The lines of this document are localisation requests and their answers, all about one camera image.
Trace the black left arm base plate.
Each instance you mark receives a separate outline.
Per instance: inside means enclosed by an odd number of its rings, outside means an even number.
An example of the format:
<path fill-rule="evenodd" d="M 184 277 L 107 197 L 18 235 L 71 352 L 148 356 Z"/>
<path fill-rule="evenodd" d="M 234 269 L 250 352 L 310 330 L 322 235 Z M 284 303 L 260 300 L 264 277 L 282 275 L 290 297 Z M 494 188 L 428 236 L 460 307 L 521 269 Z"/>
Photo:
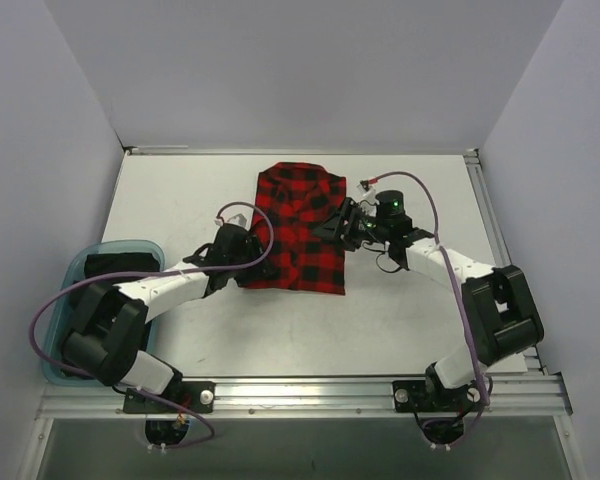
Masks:
<path fill-rule="evenodd" d="M 195 413 L 206 414 L 213 411 L 215 390 L 216 384 L 212 381 L 182 381 L 176 386 L 169 386 L 160 397 Z M 122 411 L 126 414 L 153 415 L 175 412 L 175 409 L 127 389 Z"/>

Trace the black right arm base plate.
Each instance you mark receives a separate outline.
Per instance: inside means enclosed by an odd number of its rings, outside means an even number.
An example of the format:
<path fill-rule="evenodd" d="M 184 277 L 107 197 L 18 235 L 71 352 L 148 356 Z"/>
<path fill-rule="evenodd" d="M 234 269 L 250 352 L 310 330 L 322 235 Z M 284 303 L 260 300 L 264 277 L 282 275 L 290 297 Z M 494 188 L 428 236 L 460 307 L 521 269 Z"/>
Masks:
<path fill-rule="evenodd" d="M 394 410 L 398 413 L 454 413 L 472 410 L 476 401 L 468 394 L 468 387 L 436 392 L 423 379 L 395 380 L 391 384 Z"/>

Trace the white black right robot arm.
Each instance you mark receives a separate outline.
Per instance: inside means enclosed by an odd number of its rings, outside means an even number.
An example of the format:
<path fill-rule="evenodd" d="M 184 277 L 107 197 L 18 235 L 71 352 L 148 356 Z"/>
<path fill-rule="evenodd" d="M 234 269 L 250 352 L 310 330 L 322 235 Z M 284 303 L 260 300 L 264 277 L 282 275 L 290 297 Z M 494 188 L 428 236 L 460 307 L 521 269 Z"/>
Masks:
<path fill-rule="evenodd" d="M 382 246 L 398 268 L 419 273 L 449 289 L 459 301 L 464 342 L 426 370 L 426 402 L 445 409 L 459 392 L 487 391 L 486 370 L 536 346 L 544 326 L 523 271 L 496 267 L 444 247 L 406 214 L 400 192 L 380 193 L 371 210 L 351 198 L 313 231 L 321 240 L 347 251 L 366 243 Z"/>

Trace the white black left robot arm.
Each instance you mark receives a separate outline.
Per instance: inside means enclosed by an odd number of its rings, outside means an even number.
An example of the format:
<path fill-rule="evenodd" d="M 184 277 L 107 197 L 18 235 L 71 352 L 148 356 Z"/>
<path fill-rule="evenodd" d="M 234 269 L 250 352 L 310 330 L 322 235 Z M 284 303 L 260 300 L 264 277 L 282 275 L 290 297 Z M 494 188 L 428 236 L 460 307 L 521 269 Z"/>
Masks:
<path fill-rule="evenodd" d="M 213 242 L 199 247 L 154 276 L 86 287 L 59 343 L 62 357 L 105 386 L 123 384 L 146 391 L 160 411 L 182 399 L 182 373 L 142 349 L 146 326 L 184 303 L 205 299 L 233 280 L 238 285 L 272 272 L 264 245 L 247 229 L 224 224 Z"/>

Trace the red black plaid shirt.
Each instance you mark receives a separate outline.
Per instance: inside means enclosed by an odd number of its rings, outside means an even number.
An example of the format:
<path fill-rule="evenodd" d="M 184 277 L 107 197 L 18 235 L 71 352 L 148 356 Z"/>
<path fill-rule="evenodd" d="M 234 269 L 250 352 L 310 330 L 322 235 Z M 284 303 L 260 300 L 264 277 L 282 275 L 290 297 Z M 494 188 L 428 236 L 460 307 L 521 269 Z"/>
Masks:
<path fill-rule="evenodd" d="M 267 256 L 273 273 L 250 282 L 249 289 L 283 289 L 324 294 L 345 293 L 345 253 L 314 235 L 313 230 L 341 205 L 346 179 L 324 167 L 302 162 L 278 162 L 260 172 L 251 231 L 263 244 L 274 243 Z"/>

